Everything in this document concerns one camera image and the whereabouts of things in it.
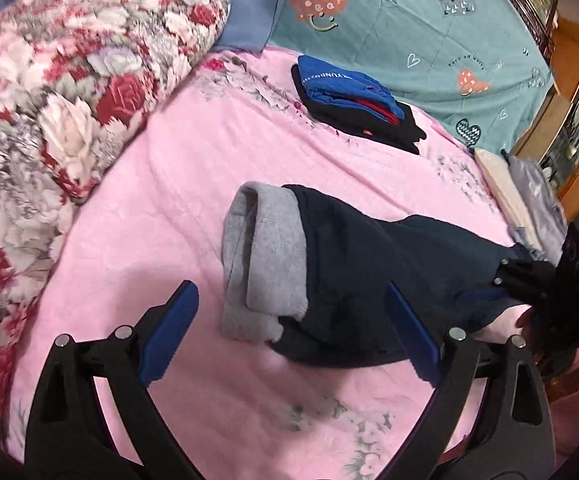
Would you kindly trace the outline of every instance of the bed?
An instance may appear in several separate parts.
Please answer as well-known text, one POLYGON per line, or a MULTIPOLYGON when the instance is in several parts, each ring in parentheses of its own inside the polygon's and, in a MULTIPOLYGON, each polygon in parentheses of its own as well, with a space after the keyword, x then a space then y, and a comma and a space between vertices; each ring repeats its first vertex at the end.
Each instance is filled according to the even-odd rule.
MULTIPOLYGON (((7 426, 13 456, 22 459, 56 335, 105 337, 183 279, 200 289, 199 313, 150 394, 206 478, 368 478, 402 444, 432 391, 409 362, 319 370, 220 335, 231 199, 247 180, 301 182, 377 218, 425 214, 502 244, 511 244, 507 224, 467 151, 425 113, 414 108, 428 134, 421 156, 313 123, 291 84, 296 58, 279 48, 205 58, 83 206, 21 346, 7 426)), ((509 330, 519 309, 492 330, 509 330)), ((120 452, 137 459, 100 391, 120 452)), ((481 394, 477 384, 451 446, 469 433, 481 394)))

